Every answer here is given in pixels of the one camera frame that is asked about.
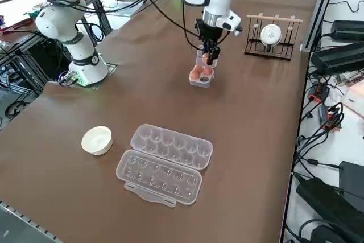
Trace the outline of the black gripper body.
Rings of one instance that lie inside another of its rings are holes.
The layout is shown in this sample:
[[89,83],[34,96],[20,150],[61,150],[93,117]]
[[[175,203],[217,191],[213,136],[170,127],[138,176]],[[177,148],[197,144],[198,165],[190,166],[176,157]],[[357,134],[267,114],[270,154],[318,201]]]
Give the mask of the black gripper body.
[[221,28],[208,26],[201,18],[195,19],[195,29],[200,40],[211,41],[213,44],[218,44],[223,32]]

